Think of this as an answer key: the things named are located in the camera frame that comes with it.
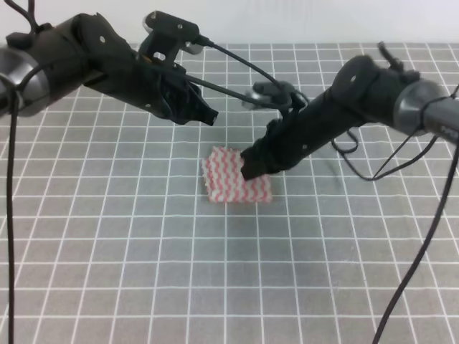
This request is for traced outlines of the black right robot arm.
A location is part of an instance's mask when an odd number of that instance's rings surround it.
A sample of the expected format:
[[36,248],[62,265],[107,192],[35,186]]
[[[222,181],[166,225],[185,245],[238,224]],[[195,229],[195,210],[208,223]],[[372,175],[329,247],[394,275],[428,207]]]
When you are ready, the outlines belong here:
[[367,55],[344,64],[309,103],[287,88],[291,107],[268,123],[241,156],[244,179],[286,171],[352,127],[384,124],[405,135],[431,133],[458,143],[458,101],[414,70],[381,68]]

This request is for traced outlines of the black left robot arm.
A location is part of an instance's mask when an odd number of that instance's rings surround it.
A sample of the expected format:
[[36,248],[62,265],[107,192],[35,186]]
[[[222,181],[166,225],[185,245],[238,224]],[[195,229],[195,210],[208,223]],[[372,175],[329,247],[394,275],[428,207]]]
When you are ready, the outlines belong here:
[[36,34],[13,33],[1,47],[1,114],[9,91],[19,90],[19,114],[35,115],[79,86],[184,125],[213,125],[218,112],[175,62],[179,51],[199,54],[199,27],[161,11],[148,14],[148,36],[137,50],[101,14],[78,14]]

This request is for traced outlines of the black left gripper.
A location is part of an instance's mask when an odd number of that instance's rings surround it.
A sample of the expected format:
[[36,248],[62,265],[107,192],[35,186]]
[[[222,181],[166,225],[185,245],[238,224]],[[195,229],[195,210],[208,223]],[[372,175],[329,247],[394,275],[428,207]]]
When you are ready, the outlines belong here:
[[200,122],[214,125],[219,113],[200,102],[196,88],[184,79],[177,63],[136,62],[136,107],[176,124]]

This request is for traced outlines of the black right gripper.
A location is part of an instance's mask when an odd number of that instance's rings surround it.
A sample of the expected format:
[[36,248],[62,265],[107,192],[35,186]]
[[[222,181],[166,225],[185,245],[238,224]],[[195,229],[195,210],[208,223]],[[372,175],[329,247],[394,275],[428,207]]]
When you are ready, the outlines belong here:
[[308,144],[295,126],[271,120],[263,137],[241,152],[241,173],[245,180],[275,174],[296,166],[308,151]]

